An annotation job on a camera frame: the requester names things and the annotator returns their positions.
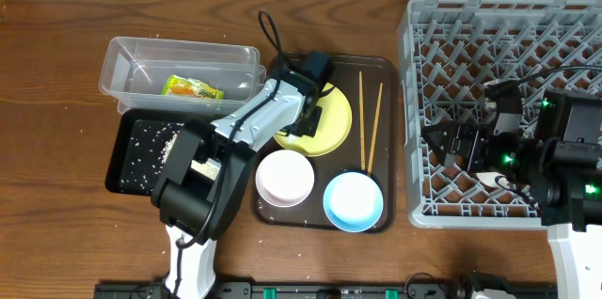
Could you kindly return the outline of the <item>green snack wrapper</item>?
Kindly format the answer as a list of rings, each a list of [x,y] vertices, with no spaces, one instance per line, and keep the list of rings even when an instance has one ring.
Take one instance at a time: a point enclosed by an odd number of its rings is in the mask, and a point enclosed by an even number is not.
[[[194,78],[171,75],[162,89],[163,95],[187,96],[201,99],[223,100],[225,92]]]

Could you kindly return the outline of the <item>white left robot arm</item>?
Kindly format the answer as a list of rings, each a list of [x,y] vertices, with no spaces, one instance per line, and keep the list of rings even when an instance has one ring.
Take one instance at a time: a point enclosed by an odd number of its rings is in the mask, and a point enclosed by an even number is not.
[[[209,293],[216,242],[240,209],[257,152],[313,112],[331,74],[330,69],[281,69],[232,114],[184,124],[151,193],[171,244],[165,298]]]

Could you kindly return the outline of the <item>rice and food scraps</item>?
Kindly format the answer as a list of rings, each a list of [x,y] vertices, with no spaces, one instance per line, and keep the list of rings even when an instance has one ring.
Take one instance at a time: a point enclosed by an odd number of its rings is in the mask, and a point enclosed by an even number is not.
[[[183,122],[146,119],[134,123],[119,172],[120,193],[139,196],[152,193],[183,125]]]

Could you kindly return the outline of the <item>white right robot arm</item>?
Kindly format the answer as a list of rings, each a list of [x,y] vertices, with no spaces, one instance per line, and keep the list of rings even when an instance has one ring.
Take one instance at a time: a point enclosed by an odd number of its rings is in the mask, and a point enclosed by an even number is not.
[[[601,101],[549,89],[531,138],[495,125],[443,122],[421,136],[444,165],[459,165],[488,187],[538,210],[547,230],[561,298],[601,295]]]

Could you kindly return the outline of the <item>blue bowl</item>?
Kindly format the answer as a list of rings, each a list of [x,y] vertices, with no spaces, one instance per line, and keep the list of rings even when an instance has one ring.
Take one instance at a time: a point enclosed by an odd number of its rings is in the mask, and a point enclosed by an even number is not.
[[[372,178],[360,172],[344,172],[327,184],[323,208],[336,228],[359,233],[373,228],[380,220],[384,197]]]

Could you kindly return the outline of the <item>pink white bowl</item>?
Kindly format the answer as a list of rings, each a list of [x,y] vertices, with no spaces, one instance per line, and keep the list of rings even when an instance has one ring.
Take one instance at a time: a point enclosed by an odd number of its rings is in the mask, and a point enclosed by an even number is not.
[[[314,169],[301,153],[281,149],[261,160],[256,176],[256,189],[267,203],[290,208],[303,202],[315,183]]]

